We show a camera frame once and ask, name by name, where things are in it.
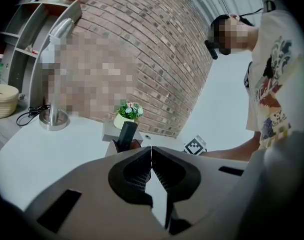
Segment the graphic print t-shirt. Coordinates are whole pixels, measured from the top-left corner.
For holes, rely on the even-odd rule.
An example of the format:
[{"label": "graphic print t-shirt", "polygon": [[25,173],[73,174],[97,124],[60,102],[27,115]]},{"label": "graphic print t-shirt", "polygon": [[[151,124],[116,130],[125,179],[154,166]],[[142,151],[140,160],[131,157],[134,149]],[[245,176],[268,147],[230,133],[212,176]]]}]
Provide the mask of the graphic print t-shirt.
[{"label": "graphic print t-shirt", "polygon": [[268,148],[291,133],[291,123],[275,94],[302,57],[304,40],[293,16],[283,9],[264,13],[244,79],[249,94],[246,129],[261,132],[260,148]]}]

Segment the curved brick wall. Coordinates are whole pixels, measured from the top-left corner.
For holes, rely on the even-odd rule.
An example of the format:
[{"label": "curved brick wall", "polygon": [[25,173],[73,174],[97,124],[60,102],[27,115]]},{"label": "curved brick wall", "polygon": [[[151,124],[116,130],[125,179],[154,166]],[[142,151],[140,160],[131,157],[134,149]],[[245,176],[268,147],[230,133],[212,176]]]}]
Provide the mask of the curved brick wall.
[{"label": "curved brick wall", "polygon": [[139,128],[177,136],[212,63],[204,49],[206,27],[197,11],[188,0],[84,0],[82,9],[75,32],[123,39],[137,58],[132,101],[145,109]]}]

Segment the shelf unit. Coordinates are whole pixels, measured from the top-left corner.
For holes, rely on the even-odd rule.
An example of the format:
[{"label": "shelf unit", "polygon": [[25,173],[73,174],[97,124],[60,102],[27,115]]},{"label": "shelf unit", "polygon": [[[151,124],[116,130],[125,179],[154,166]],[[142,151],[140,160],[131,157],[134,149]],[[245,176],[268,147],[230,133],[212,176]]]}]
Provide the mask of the shelf unit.
[{"label": "shelf unit", "polygon": [[[72,4],[29,2],[15,6],[13,16],[0,32],[6,43],[1,80],[25,94],[28,106],[43,103],[41,52],[49,44],[49,34],[63,19],[76,22],[82,16],[79,1]],[[28,45],[38,51],[25,51]]]}]

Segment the woven basket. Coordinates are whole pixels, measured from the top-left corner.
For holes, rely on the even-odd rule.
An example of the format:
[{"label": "woven basket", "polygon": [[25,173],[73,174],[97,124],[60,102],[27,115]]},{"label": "woven basket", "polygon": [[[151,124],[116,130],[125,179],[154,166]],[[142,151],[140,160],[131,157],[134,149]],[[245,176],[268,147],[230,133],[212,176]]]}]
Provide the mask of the woven basket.
[{"label": "woven basket", "polygon": [[17,98],[17,88],[0,84],[0,118],[8,117],[15,111]]}]

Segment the person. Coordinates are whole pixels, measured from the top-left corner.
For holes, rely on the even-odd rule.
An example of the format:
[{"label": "person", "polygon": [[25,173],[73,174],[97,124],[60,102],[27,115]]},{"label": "person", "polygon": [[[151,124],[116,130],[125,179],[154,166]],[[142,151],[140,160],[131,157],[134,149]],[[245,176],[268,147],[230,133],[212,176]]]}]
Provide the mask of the person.
[{"label": "person", "polygon": [[242,16],[225,14],[212,22],[208,34],[212,47],[224,55],[252,52],[244,85],[249,96],[246,129],[253,131],[254,136],[236,148],[204,152],[202,156],[248,161],[257,149],[268,148],[292,132],[291,122],[276,93],[304,58],[304,40],[294,17],[281,0],[262,1],[264,11],[260,27]]}]

